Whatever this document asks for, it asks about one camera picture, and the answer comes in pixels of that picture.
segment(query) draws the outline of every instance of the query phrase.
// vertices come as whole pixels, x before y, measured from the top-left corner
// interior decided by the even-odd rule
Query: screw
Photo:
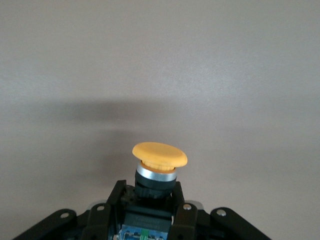
[[[190,204],[184,204],[183,205],[183,209],[184,210],[190,210],[192,207],[191,207],[191,205]]]
[[[219,209],[216,211],[216,214],[218,214],[221,217],[224,217],[225,215],[227,215],[226,211],[223,209]]]
[[[67,218],[67,217],[69,217],[69,213],[68,212],[65,212],[65,213],[62,213],[61,215],[60,215],[60,218],[62,218],[62,219],[65,219],[65,218]]]

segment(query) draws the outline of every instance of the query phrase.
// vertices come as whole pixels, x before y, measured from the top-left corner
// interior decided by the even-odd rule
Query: yellow button
[[[134,146],[132,153],[152,169],[168,172],[187,164],[186,154],[180,149],[159,142],[141,142]]]

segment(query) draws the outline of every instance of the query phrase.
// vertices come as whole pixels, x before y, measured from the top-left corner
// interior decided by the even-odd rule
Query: white wall
[[[131,148],[185,151],[186,199],[320,239],[320,1],[2,1],[0,233],[82,213]]]

